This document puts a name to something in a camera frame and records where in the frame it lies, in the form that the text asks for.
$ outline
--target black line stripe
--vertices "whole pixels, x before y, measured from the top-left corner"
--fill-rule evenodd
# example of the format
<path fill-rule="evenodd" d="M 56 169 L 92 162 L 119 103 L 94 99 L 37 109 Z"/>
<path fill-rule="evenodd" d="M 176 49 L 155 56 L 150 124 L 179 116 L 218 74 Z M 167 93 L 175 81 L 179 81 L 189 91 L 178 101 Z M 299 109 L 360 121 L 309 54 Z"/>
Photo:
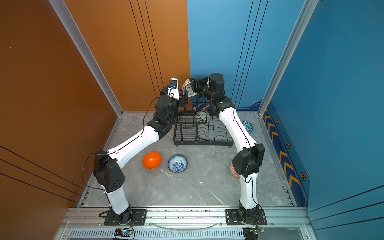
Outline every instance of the black line stripe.
<path fill-rule="evenodd" d="M 361 195 L 361 194 L 364 194 L 364 193 L 367 193 L 367 192 L 370 192 L 370 191 L 373 191 L 373 190 L 379 189 L 379 188 L 381 188 L 381 187 L 384 187 L 384 185 L 381 185 L 381 186 L 379 186 L 379 187 L 375 187 L 375 188 L 372 188 L 371 190 L 368 190 L 368 191 L 365 191 L 365 192 L 362 192 L 362 193 L 359 193 L 359 194 L 356 194 L 356 195 L 353 195 L 353 196 L 350 196 L 350 197 L 347 197 L 347 198 L 341 199 L 341 200 L 339 200 L 339 201 L 337 201 L 337 202 L 334 202 L 334 203 L 331 203 L 331 204 L 328 204 L 328 205 L 325 205 L 325 206 L 319 207 L 319 208 L 317 208 L 317 209 L 314 209 L 314 210 L 311 210 L 311 211 L 309 211 L 308 213 L 310 213 L 310 212 L 313 212 L 313 211 L 316 211 L 316 210 L 319 210 L 319 209 L 322 209 L 323 207 L 328 207 L 328 206 L 330 206 L 330 205 L 332 205 L 332 204 L 336 204 L 336 203 L 338 203 L 338 202 L 342 202 L 342 201 L 344 201 L 344 200 L 347 200 L 347 199 L 350 199 L 350 198 L 356 197 L 356 196 L 358 196 L 358 195 Z"/>
<path fill-rule="evenodd" d="M 13 165 L 12 163 L 7 162 L 6 160 L 3 160 L 3 159 L 1 159 L 1 158 L 0 158 L 0 160 L 3 161 L 3 162 L 8 163 L 9 165 L 12 165 L 12 166 L 14 166 L 14 167 L 17 167 L 18 169 L 21 169 L 21 170 L 23 170 L 23 171 L 25 171 L 25 172 L 27 172 L 27 173 L 29 173 L 29 174 L 32 174 L 32 175 L 34 175 L 34 176 L 36 176 L 36 177 L 38 177 L 38 178 L 41 178 L 41 179 L 43 179 L 43 180 L 46 180 L 47 182 L 50 182 L 50 183 L 52 183 L 52 184 L 54 184 L 54 185 L 56 185 L 56 186 L 58 186 L 58 187 L 61 187 L 61 188 L 65 189 L 65 190 L 68 190 L 68 191 L 70 191 L 70 192 L 73 192 L 73 191 L 71 191 L 71 190 L 69 190 L 69 189 L 66 189 L 65 187 L 62 187 L 62 186 L 60 186 L 60 185 L 58 185 L 58 184 L 56 184 L 56 183 L 54 183 L 54 182 L 51 182 L 51 181 L 49 181 L 49 180 L 47 180 L 47 179 L 45 179 L 45 178 L 42 178 L 42 177 L 40 177 L 40 176 L 37 176 L 36 174 L 33 174 L 33 173 L 31 173 L 31 172 L 29 172 L 29 171 L 27 171 L 27 170 L 25 170 L 25 169 L 22 169 L 22 168 L 20 168 L 20 167 L 18 167 L 18 166 L 16 166 L 16 165 Z"/>
<path fill-rule="evenodd" d="M 144 0 L 144 3 L 145 3 L 145 8 L 146 8 L 146 10 L 147 10 L 147 16 L 148 16 L 148 21 L 149 21 L 149 27 L 150 27 L 150 29 L 151 29 L 152 40 L 153 40 L 153 46 L 155 47 L 155 54 L 156 54 L 156 58 L 157 58 L 157 65 L 159 66 L 159 72 L 160 72 L 160 79 L 161 79 L 161 83 L 163 84 L 163 88 L 164 88 L 164 82 L 163 82 L 163 77 L 162 77 L 162 75 L 161 75 L 161 69 L 160 69 L 159 57 L 157 56 L 156 45 L 155 45 L 155 39 L 154 39 L 154 37 L 153 37 L 151 21 L 149 20 L 149 13 L 148 13 L 148 8 L 147 8 L 147 1 Z"/>
<path fill-rule="evenodd" d="M 266 7 L 268 6 L 268 1 L 269 1 L 269 0 L 267 0 L 266 5 L 265 5 L 265 9 L 264 9 L 264 14 L 263 14 L 262 22 L 260 23 L 259 33 L 257 33 L 257 38 L 256 38 L 256 42 L 255 42 L 255 47 L 253 48 L 253 53 L 252 53 L 251 61 L 249 62 L 248 71 L 247 71 L 247 75 L 245 76 L 244 85 L 243 85 L 243 90 L 242 90 L 242 92 L 241 92 L 241 96 L 240 96 L 240 100 L 239 100 L 239 105 L 238 105 L 238 106 L 240 106 L 240 101 L 241 101 L 241 98 L 242 98 L 242 96 L 243 96 L 245 83 L 247 82 L 247 77 L 248 77 L 249 69 L 250 69 L 250 67 L 251 67 L 251 63 L 252 63 L 252 59 L 253 59 L 253 54 L 255 53 L 255 48 L 256 48 L 257 40 L 259 39 L 260 29 L 262 28 L 262 24 L 263 24 L 263 20 L 264 20 L 264 15 L 265 15 Z"/>
<path fill-rule="evenodd" d="M 235 85 L 236 85 L 237 73 L 239 72 L 240 61 L 241 61 L 241 55 L 243 54 L 243 48 L 244 48 L 244 43 L 245 43 L 245 37 L 246 37 L 246 35 L 247 35 L 249 19 L 251 18 L 252 6 L 253 6 L 253 0 L 252 0 L 252 4 L 251 4 L 251 10 L 249 11 L 249 17 L 248 17 L 247 27 L 246 27 L 246 29 L 245 29 L 244 40 L 243 40 L 243 46 L 241 47 L 240 59 L 239 59 L 239 64 L 238 64 L 238 66 L 237 66 L 236 77 L 235 77 L 235 83 L 233 84 L 233 90 L 232 90 L 232 96 L 231 96 L 231 99 L 233 98 L 233 93 L 235 92 Z"/>
<path fill-rule="evenodd" d="M 236 98 L 235 98 L 235 102 L 234 102 L 234 105 L 236 105 L 236 101 L 237 101 L 237 96 L 239 94 L 239 90 L 240 90 L 240 86 L 241 86 L 241 79 L 243 78 L 243 73 L 244 73 L 244 69 L 245 69 L 245 64 L 247 63 L 247 58 L 248 58 L 248 53 L 249 53 L 249 47 L 251 46 L 251 42 L 252 42 L 252 37 L 253 37 L 253 31 L 255 30 L 255 25 L 256 25 L 256 21 L 257 21 L 257 16 L 259 15 L 259 10 L 260 10 L 260 4 L 262 3 L 262 1 L 260 0 L 260 3 L 259 3 L 259 8 L 257 8 L 257 13 L 256 13 L 256 18 L 255 18 L 255 23 L 253 24 L 253 29 L 252 29 L 252 34 L 251 34 L 251 40 L 249 40 L 249 45 L 248 45 L 248 50 L 247 50 L 247 54 L 245 56 L 245 62 L 244 62 L 244 66 L 243 66 L 243 71 L 241 73 L 241 77 L 240 77 L 240 82 L 239 82 L 239 88 L 237 89 L 237 94 L 236 94 Z"/>
<path fill-rule="evenodd" d="M 49 193 L 51 193 L 51 194 L 53 194 L 53 195 L 56 195 L 56 196 L 58 196 L 58 197 L 61 197 L 61 198 L 64 198 L 64 199 L 66 199 L 66 200 L 69 200 L 69 201 L 72 201 L 72 202 L 76 203 L 74 200 L 68 199 L 68 198 L 66 198 L 66 197 L 62 197 L 62 196 L 57 195 L 57 194 L 55 194 L 55 193 L 53 193 L 53 192 L 50 192 L 50 191 L 44 190 L 44 189 L 42 189 L 42 188 L 36 187 L 36 186 L 34 186 L 34 185 L 31 185 L 31 184 L 29 184 L 29 183 L 23 182 L 23 181 L 21 181 L 21 180 L 18 180 L 18 179 L 16 179 L 16 178 L 11 177 L 11 176 L 5 175 L 5 174 L 3 174 L 3 173 L 0 173 L 0 174 L 3 175 L 3 176 L 9 177 L 9 178 L 11 178 L 11 179 L 13 179 L 13 180 L 16 180 L 16 181 L 25 183 L 26 185 L 29 185 L 29 186 L 31 186 L 31 187 L 35 187 L 35 188 L 37 188 L 37 189 L 43 190 L 44 192 L 49 192 Z"/>
<path fill-rule="evenodd" d="M 37 165 L 36 163 L 34 163 L 34 162 L 32 162 L 32 161 L 29 161 L 29 160 L 28 160 L 28 159 L 26 159 L 25 157 L 22 157 L 22 156 L 20 156 L 19 154 L 15 153 L 15 152 L 12 152 L 11 150 L 9 150 L 9 149 L 7 149 L 7 148 L 5 148 L 5 147 L 1 146 L 1 145 L 0 145 L 0 147 L 1 147 L 1 148 L 3 148 L 3 149 L 5 149 L 5 150 L 7 150 L 7 151 L 8 151 L 8 152 L 10 152 L 10 153 L 13 153 L 13 154 L 15 154 L 15 155 L 16 155 L 16 156 L 18 156 L 18 157 L 21 157 L 22 159 L 24 159 L 24 160 L 26 160 L 26 161 L 28 161 L 28 162 L 32 163 L 33 165 L 36 165 L 36 166 L 38 166 L 39 168 L 41 168 L 41 169 L 44 169 L 44 170 L 46 170 L 47 172 L 49 172 L 49 173 L 51 173 L 51 174 L 53 174 L 53 175 L 55 175 L 55 176 L 57 176 L 57 177 L 59 177 L 59 178 L 61 178 L 61 179 L 65 180 L 65 181 L 67 181 L 68 183 L 71 183 L 71 184 L 73 184 L 73 185 L 75 185 L 75 186 L 77 186 L 77 187 L 79 187 L 79 188 L 83 189 L 82 187 L 80 187 L 80 186 L 78 186 L 78 185 L 74 184 L 73 182 L 70 182 L 70 181 L 68 181 L 68 180 L 66 180 L 66 179 L 64 179 L 64 178 L 62 178 L 62 177 L 60 177 L 59 175 L 57 175 L 57 174 L 54 174 L 53 172 L 51 172 L 51 171 L 49 171 L 49 170 L 47 170 L 47 169 L 43 168 L 43 167 L 42 167 L 42 166 L 40 166 L 40 165 Z"/>
<path fill-rule="evenodd" d="M 149 70 L 149 65 L 148 65 L 147 57 L 146 57 L 146 55 L 145 55 L 145 51 L 144 51 L 143 42 L 141 41 L 141 36 L 140 36 L 140 32 L 139 32 L 139 27 L 137 26 L 136 17 L 135 17 L 135 13 L 133 12 L 133 7 L 132 7 L 132 2 L 131 2 L 131 0 L 129 0 L 129 3 L 130 3 L 130 5 L 131 5 L 131 9 L 132 9 L 133 18 L 135 19 L 136 28 L 137 28 L 137 33 L 139 34 L 139 38 L 140 38 L 140 42 L 141 42 L 141 47 L 143 48 L 143 53 L 144 53 L 144 57 L 145 57 L 145 62 L 147 63 L 147 67 L 148 67 L 149 76 L 150 76 L 150 78 L 151 78 L 151 82 L 152 82 L 152 86 L 153 86 L 153 91 L 155 92 L 155 97 L 157 97 L 157 95 L 156 95 L 156 90 L 155 90 L 155 85 L 153 84 L 153 80 L 152 80 L 151 71 Z"/>
<path fill-rule="evenodd" d="M 139 11 L 140 11 L 140 16 L 141 16 L 141 21 L 142 21 L 142 23 L 143 23 L 143 28 L 144 28 L 145 38 L 147 39 L 149 55 L 151 56 L 151 61 L 152 61 L 152 66 L 153 66 L 153 71 L 155 72 L 155 77 L 156 77 L 157 87 L 158 87 L 158 89 L 159 89 L 159 94 L 160 94 L 159 80 L 157 79 L 157 74 L 156 74 L 155 64 L 153 63 L 153 57 L 152 57 L 152 53 L 151 53 L 151 47 L 149 46 L 149 41 L 148 41 L 147 31 L 145 30 L 145 25 L 144 25 L 144 20 L 143 20 L 143 15 L 141 15 L 141 9 L 140 9 L 139 0 L 137 0 L 137 5 L 139 6 Z"/>
<path fill-rule="evenodd" d="M 379 204 L 382 204 L 382 203 L 384 203 L 384 202 L 378 202 L 378 203 L 371 204 L 371 205 L 368 205 L 368 206 L 365 206 L 365 207 L 359 207 L 359 208 L 352 209 L 352 210 L 349 210 L 349 211 L 341 212 L 339 214 L 333 214 L 333 215 L 328 216 L 328 217 L 333 217 L 333 216 L 344 214 L 344 213 L 347 213 L 347 212 L 352 212 L 352 211 L 355 211 L 355 210 L 364 209 L 366 207 L 371 207 L 371 206 L 379 205 Z M 325 219 L 325 218 L 328 218 L 328 217 L 322 217 L 322 218 L 319 218 L 319 219 L 316 219 L 316 220 L 312 220 L 311 222 L 314 222 L 314 221 L 317 221 L 317 220 L 321 220 L 321 219 Z"/>
<path fill-rule="evenodd" d="M 327 228 L 332 228 L 332 227 L 345 226 L 345 225 L 354 224 L 354 223 L 368 222 L 368 221 L 378 220 L 378 219 L 382 219 L 382 218 L 384 218 L 384 217 L 377 217 L 377 218 L 372 218 L 372 219 L 358 221 L 358 222 L 345 223 L 345 224 L 340 224 L 340 225 L 331 226 L 331 227 L 323 227 L 323 228 L 314 229 L 314 230 L 316 231 L 316 230 L 322 230 L 322 229 L 327 229 Z"/>

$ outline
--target blue patterned plate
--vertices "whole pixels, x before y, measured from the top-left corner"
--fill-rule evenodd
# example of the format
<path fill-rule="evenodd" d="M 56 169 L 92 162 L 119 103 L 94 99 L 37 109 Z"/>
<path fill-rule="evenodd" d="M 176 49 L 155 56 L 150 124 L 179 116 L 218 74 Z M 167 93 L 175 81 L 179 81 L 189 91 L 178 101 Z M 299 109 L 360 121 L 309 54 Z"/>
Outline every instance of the blue patterned plate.
<path fill-rule="evenodd" d="M 249 123 L 247 121 L 241 121 L 241 123 L 244 125 L 244 127 L 248 133 L 251 133 L 253 131 L 253 126 L 251 123 Z"/>
<path fill-rule="evenodd" d="M 183 155 L 174 155 L 168 161 L 168 168 L 172 172 L 182 172 L 187 168 L 188 161 Z"/>

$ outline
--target dish rack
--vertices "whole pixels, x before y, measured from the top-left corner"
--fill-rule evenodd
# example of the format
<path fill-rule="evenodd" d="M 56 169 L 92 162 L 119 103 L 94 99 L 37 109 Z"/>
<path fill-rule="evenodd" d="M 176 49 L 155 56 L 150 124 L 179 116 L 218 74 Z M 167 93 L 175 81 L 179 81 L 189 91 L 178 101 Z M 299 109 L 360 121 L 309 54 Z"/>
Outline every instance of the dish rack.
<path fill-rule="evenodd" d="M 205 98 L 183 97 L 177 113 L 173 142 L 178 145 L 217 145 L 232 147 L 233 139 Z"/>

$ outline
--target blue wall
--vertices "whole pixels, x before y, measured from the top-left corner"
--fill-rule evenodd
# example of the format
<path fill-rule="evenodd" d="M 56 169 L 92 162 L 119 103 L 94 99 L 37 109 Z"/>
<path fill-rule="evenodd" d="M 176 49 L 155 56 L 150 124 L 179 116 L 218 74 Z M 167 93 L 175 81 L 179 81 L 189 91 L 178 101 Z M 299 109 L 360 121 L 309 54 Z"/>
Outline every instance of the blue wall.
<path fill-rule="evenodd" d="M 384 1 L 320 0 L 272 98 L 309 174 L 311 220 L 384 201 L 380 188 L 332 204 L 384 184 L 383 56 Z M 331 232 L 383 216 L 378 204 L 313 226 L 322 228 L 320 240 L 340 239 Z M 332 227 L 337 224 L 347 225 Z M 375 232 L 357 231 L 365 238 Z"/>
<path fill-rule="evenodd" d="M 254 0 L 250 14 L 252 0 L 188 0 L 191 77 L 221 73 L 225 79 L 226 95 L 231 97 L 244 42 L 232 100 L 240 107 L 250 107 L 260 101 L 303 3 L 304 0 Z"/>

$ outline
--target marble floor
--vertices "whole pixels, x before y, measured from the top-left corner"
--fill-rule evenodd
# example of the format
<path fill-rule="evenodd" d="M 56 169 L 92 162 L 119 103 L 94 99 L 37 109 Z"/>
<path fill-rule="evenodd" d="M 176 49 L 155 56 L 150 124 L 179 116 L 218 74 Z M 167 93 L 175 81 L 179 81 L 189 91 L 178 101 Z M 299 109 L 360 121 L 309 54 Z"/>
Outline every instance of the marble floor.
<path fill-rule="evenodd" d="M 111 148 L 119 145 L 136 134 L 143 127 L 145 113 L 125 112 L 113 138 Z M 148 113 L 145 122 L 152 119 Z M 257 179 L 257 199 L 262 206 L 292 206 L 287 190 L 273 162 L 266 143 L 265 135 L 256 112 L 238 111 L 242 121 L 253 125 L 250 134 L 257 142 L 265 146 L 265 154 Z M 126 198 L 131 206 L 238 206 L 240 198 L 240 180 L 229 171 L 229 164 L 237 154 L 236 148 L 228 146 L 186 146 L 176 147 L 173 143 L 174 130 L 161 140 L 146 147 L 133 157 L 122 169 L 126 181 L 123 185 Z M 149 152 L 158 152 L 162 156 L 161 165 L 154 169 L 145 169 L 143 157 Z M 181 173 L 168 169 L 168 159 L 182 154 L 188 159 L 188 167 Z M 92 187 L 99 187 L 91 176 Z M 101 190 L 90 189 L 83 200 L 82 207 L 108 206 L 106 196 Z"/>

